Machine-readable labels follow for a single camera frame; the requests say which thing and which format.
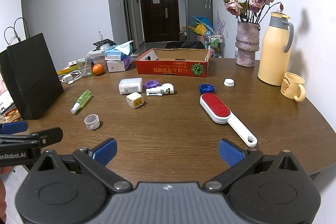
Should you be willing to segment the red white lint brush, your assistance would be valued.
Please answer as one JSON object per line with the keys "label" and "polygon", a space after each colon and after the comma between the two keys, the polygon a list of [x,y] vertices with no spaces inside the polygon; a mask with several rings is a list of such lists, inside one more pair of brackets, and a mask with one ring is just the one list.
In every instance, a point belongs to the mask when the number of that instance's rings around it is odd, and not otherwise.
{"label": "red white lint brush", "polygon": [[250,148],[257,145],[257,138],[235,116],[235,114],[213,93],[205,93],[200,97],[200,105],[217,124],[229,124],[240,139]]}

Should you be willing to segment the green spray bottle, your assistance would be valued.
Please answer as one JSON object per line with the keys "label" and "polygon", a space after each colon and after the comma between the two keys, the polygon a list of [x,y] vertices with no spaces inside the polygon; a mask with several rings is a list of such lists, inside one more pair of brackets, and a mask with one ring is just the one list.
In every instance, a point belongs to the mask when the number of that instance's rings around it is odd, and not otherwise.
{"label": "green spray bottle", "polygon": [[71,113],[76,114],[77,111],[83,108],[84,105],[90,100],[91,96],[92,96],[92,92],[89,90],[86,90],[75,102],[74,106],[71,109]]}

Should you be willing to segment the small white plug charger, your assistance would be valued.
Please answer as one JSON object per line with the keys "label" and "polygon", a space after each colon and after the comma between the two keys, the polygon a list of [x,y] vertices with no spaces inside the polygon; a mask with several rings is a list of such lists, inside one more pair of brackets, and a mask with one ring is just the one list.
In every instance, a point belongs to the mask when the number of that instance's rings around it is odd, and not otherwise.
{"label": "small white plug charger", "polygon": [[139,94],[138,92],[133,92],[131,94],[128,94],[126,96],[126,102],[130,107],[134,109],[142,106],[144,103],[142,95]]}

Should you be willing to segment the white round cap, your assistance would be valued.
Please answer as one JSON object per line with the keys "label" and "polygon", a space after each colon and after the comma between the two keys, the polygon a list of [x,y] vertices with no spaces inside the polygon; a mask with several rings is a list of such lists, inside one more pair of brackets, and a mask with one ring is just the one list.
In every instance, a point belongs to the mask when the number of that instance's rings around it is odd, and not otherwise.
{"label": "white round cap", "polygon": [[233,79],[225,79],[224,80],[224,86],[227,86],[227,87],[232,87],[235,85],[235,82]]}

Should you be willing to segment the blue bottle cap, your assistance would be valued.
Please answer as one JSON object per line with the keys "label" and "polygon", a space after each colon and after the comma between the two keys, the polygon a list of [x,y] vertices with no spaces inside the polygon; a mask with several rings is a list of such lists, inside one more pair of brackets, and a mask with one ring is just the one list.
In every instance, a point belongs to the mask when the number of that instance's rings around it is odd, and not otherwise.
{"label": "blue bottle cap", "polygon": [[199,91],[201,94],[214,93],[215,87],[211,84],[201,84],[199,85]]}

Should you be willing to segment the purple round lid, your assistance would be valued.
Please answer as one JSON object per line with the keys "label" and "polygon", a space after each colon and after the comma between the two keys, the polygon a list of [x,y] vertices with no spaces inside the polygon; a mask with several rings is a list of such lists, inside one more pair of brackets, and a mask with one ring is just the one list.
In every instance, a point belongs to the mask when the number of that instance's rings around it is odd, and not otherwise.
{"label": "purple round lid", "polygon": [[159,85],[157,80],[149,80],[144,83],[146,89],[156,88]]}

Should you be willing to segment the white green small bottle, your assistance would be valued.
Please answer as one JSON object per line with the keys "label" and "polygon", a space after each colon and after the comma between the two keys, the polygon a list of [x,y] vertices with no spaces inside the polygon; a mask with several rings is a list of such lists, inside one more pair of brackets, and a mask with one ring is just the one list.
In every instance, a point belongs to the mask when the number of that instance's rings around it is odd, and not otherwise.
{"label": "white green small bottle", "polygon": [[174,86],[171,83],[164,83],[161,86],[146,89],[147,96],[163,96],[168,94],[174,94]]}

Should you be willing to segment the stack of magazines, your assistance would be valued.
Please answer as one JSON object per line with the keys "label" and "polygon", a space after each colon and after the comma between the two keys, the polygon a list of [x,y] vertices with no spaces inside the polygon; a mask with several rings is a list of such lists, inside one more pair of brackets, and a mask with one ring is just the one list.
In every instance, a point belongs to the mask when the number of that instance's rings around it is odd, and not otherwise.
{"label": "stack of magazines", "polygon": [[0,96],[0,109],[1,109],[1,123],[18,122],[21,115],[16,108],[13,99],[3,81],[1,81],[1,96]]}

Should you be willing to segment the clear glass cup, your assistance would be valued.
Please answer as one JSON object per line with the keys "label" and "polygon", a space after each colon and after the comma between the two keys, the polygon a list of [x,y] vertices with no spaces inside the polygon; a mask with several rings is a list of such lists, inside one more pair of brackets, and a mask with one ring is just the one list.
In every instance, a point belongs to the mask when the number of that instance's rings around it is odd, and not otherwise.
{"label": "clear glass cup", "polygon": [[92,76],[92,65],[90,56],[77,59],[76,64],[83,77]]}

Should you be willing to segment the cream bear mug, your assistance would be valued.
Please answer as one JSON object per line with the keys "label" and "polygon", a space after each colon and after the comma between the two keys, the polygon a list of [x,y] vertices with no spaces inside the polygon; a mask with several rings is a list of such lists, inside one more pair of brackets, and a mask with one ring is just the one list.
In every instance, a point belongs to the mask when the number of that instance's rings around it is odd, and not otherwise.
{"label": "cream bear mug", "polygon": [[282,80],[281,94],[296,102],[303,102],[306,98],[304,84],[305,80],[301,76],[295,73],[286,72]]}

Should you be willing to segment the purple tissue pack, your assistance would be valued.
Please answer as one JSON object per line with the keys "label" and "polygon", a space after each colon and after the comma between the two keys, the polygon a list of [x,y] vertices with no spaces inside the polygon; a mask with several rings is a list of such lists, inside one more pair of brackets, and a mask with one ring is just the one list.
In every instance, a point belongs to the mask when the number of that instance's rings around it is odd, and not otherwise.
{"label": "purple tissue pack", "polygon": [[127,56],[121,61],[108,60],[106,63],[109,73],[115,73],[127,71],[128,67],[131,65],[131,62],[131,57]]}

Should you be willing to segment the blue tissue pack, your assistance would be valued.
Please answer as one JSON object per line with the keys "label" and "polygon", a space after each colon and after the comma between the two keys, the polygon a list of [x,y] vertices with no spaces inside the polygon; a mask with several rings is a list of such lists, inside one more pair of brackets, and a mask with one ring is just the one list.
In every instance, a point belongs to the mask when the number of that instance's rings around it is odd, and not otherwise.
{"label": "blue tissue pack", "polygon": [[123,44],[111,46],[104,52],[106,61],[123,61],[127,56],[133,52],[133,40]]}

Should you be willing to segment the red cardboard box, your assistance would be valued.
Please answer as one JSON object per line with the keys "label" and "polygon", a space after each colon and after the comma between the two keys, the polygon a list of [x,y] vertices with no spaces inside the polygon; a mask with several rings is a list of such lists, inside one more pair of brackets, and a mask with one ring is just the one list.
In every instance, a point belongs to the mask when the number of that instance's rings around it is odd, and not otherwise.
{"label": "red cardboard box", "polygon": [[135,60],[140,75],[175,75],[206,77],[210,51],[205,49],[148,50]]}

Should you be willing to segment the metal trolley rack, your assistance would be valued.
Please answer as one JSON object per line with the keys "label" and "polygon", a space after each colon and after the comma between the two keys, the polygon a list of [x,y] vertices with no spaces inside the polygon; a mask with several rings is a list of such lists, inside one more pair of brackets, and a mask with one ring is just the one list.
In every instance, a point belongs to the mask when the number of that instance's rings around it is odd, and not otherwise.
{"label": "metal trolley rack", "polygon": [[210,31],[206,31],[205,47],[210,50],[211,57],[223,58],[225,48],[224,36],[222,34],[213,34]]}

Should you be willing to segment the yellow blue toy pile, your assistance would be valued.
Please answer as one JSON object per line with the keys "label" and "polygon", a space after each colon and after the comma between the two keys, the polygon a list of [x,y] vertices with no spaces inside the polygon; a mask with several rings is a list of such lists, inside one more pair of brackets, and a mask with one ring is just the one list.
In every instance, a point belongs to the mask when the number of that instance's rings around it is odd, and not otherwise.
{"label": "yellow blue toy pile", "polygon": [[188,28],[191,29],[194,33],[199,36],[206,36],[206,34],[213,34],[214,29],[210,21],[204,16],[192,16],[195,20],[194,22],[188,25]]}

